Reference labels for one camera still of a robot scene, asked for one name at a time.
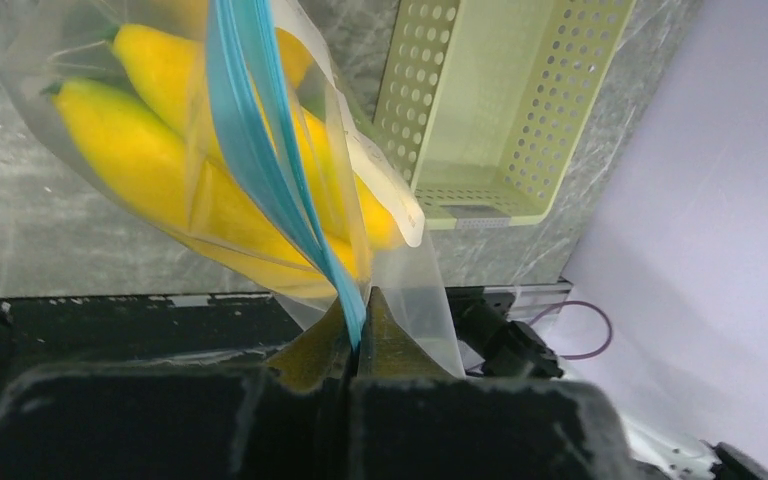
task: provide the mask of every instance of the perforated basket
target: perforated basket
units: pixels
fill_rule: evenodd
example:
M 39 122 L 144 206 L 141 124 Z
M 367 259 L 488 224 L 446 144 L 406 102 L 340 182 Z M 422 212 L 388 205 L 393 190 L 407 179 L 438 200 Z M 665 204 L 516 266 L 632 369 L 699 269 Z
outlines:
M 374 123 L 431 228 L 552 207 L 634 0 L 402 0 Z

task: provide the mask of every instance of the clear plastic bag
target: clear plastic bag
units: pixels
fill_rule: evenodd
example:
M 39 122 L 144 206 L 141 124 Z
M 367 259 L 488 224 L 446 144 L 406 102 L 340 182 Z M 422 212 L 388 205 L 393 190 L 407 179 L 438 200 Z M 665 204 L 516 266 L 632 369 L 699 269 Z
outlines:
M 339 292 L 359 338 L 374 263 L 397 321 L 460 374 L 421 209 L 335 70 L 296 0 L 41 0 L 0 80 L 95 188 L 302 326 Z

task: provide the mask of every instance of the black cable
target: black cable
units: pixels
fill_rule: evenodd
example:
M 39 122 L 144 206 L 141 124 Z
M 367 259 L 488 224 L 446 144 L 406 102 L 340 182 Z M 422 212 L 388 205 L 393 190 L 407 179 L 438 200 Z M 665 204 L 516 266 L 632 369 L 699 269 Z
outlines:
M 531 319 L 530 322 L 528 322 L 528 326 L 533 326 L 535 323 L 539 322 L 543 317 L 546 315 L 554 312 L 555 310 L 559 310 L 558 313 L 560 313 L 560 310 L 564 307 L 570 306 L 570 305 L 578 305 L 580 307 L 587 307 L 596 313 L 599 314 L 599 316 L 602 317 L 602 320 L 605 321 L 605 326 L 608 328 L 608 336 L 605 338 L 605 342 L 602 343 L 602 345 L 597 348 L 596 350 L 593 350 L 592 352 L 587 353 L 580 353 L 576 355 L 559 355 L 560 357 L 563 357 L 567 360 L 587 360 L 590 358 L 594 358 L 596 356 L 601 355 L 605 350 L 608 349 L 608 347 L 611 345 L 611 342 L 614 341 L 614 325 L 611 323 L 611 319 L 608 318 L 608 314 L 605 313 L 601 308 L 597 307 L 596 305 L 593 305 L 590 302 L 585 302 L 583 300 L 566 300 L 563 302 L 558 302 L 556 304 L 550 305 L 546 309 L 544 309 L 542 312 L 538 313 L 534 316 L 534 318 Z

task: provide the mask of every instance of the banana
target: banana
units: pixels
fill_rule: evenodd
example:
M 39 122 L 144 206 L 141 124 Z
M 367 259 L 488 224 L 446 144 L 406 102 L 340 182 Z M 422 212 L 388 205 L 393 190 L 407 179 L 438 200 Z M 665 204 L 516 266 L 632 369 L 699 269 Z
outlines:
M 204 85 L 203 44 L 137 24 L 122 25 L 110 43 L 143 101 L 173 130 L 196 138 L 198 147 L 224 166 Z M 348 240 L 349 225 L 341 213 L 345 209 L 337 193 L 341 190 L 325 124 L 301 110 L 301 116 L 294 112 L 293 127 L 317 214 L 326 232 Z M 374 249 L 402 245 L 390 213 L 357 175 L 354 180 L 370 245 Z
M 48 93 L 78 151 L 135 213 L 270 290 L 305 298 L 335 293 L 225 172 L 211 162 L 188 165 L 184 142 L 138 99 L 82 78 Z M 328 241 L 357 278 L 351 247 Z
M 171 17 L 186 38 L 203 41 L 207 30 L 209 0 L 151 0 L 155 8 Z M 281 65 L 293 89 L 299 88 L 313 56 L 304 44 L 284 29 L 276 28 L 275 37 L 281 50 Z

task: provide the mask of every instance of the table surface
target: table surface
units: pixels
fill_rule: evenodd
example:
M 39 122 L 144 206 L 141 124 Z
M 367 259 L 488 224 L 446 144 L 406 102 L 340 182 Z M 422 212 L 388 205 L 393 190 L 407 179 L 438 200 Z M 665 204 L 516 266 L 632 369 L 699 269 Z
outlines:
M 28 3 L 0 2 L 9 9 L 0 10 L 0 25 L 15 29 Z M 302 3 L 372 113 L 398 0 Z M 433 232 L 446 285 L 558 280 L 700 3 L 637 1 L 548 218 L 528 227 Z M 0 297 L 256 289 L 95 192 L 35 141 L 0 89 Z

